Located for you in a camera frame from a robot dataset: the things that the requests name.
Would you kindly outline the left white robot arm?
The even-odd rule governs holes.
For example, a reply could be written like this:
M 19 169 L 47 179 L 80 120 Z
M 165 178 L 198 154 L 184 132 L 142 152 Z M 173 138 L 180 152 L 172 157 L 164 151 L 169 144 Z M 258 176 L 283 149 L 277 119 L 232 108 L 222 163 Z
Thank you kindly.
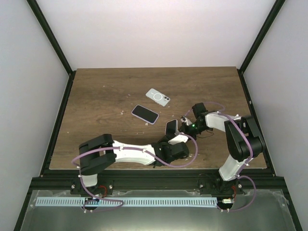
M 186 142 L 189 138 L 179 134 L 168 140 L 148 145 L 125 144 L 103 134 L 79 145 L 79 156 L 72 163 L 79 167 L 83 182 L 81 188 L 87 194 L 98 190 L 97 175 L 114 163 L 137 163 L 145 166 L 170 166 L 170 163 L 189 155 Z

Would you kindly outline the beige phone case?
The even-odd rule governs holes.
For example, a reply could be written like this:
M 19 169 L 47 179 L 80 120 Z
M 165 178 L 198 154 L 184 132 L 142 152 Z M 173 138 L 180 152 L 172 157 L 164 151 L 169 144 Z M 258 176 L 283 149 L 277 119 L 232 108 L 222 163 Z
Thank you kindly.
M 177 130 L 174 134 L 174 138 L 184 139 L 186 138 L 186 135 L 183 132 Z

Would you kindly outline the dark teal phone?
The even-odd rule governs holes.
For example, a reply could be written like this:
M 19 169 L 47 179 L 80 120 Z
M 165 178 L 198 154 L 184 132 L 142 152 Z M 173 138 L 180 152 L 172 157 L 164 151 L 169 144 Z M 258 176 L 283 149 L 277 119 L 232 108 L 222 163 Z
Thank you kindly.
M 178 131 L 178 120 L 173 119 L 166 123 L 165 127 L 165 135 L 166 136 L 174 136 Z

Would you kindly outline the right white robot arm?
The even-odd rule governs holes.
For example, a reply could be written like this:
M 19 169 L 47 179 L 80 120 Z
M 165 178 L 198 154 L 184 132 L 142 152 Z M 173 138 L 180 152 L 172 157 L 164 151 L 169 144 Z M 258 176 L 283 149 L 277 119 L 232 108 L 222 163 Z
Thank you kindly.
M 207 130 L 217 129 L 226 134 L 229 156 L 219 168 L 218 176 L 213 182 L 215 191 L 224 194 L 240 177 L 241 171 L 264 152 L 266 148 L 264 138 L 251 115 L 232 116 L 221 111 L 208 111 L 204 103 L 195 104 L 192 112 L 195 121 L 192 122 L 187 115 L 183 115 L 180 132 L 194 139 Z

